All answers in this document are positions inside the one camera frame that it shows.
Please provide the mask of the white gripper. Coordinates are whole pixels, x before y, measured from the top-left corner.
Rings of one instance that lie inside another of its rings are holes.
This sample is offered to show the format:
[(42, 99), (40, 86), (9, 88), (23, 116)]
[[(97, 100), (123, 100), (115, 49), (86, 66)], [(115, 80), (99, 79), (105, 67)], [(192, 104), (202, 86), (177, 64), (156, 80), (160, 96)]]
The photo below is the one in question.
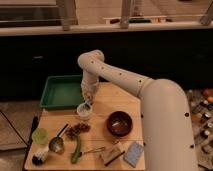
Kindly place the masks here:
[(99, 77), (87, 71), (83, 72), (81, 90), (84, 100), (93, 100), (99, 86)]

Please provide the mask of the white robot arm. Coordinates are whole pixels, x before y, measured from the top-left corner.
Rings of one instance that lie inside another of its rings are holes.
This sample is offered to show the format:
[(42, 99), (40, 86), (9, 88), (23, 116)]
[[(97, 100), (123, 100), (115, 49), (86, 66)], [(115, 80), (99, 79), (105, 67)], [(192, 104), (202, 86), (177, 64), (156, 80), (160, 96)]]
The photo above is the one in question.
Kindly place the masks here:
[(140, 100), (147, 171), (198, 171), (189, 104), (177, 83), (108, 65), (100, 50), (81, 54), (78, 65), (85, 99), (94, 98), (104, 78)]

